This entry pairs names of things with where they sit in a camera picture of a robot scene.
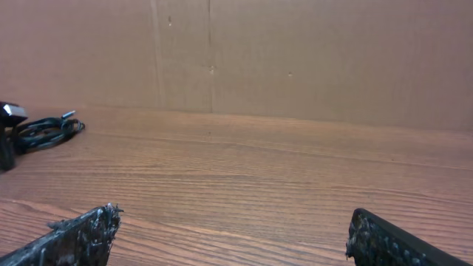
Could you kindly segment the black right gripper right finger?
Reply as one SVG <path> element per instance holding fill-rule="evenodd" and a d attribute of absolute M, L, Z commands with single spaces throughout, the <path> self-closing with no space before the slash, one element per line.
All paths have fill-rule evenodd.
<path fill-rule="evenodd" d="M 345 256 L 357 266 L 469 266 L 363 208 L 353 212 Z"/>

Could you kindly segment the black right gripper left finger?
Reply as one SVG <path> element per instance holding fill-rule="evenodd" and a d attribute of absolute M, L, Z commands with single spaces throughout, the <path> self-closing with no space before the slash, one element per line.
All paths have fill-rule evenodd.
<path fill-rule="evenodd" d="M 106 266 L 122 212 L 109 203 L 52 222 L 49 233 L 2 256 L 1 266 Z"/>

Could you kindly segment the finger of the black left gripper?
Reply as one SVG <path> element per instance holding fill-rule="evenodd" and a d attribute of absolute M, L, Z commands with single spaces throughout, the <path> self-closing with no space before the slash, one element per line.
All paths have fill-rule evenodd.
<path fill-rule="evenodd" d="M 9 171 L 16 166 L 15 148 L 16 135 L 1 125 L 1 170 Z"/>

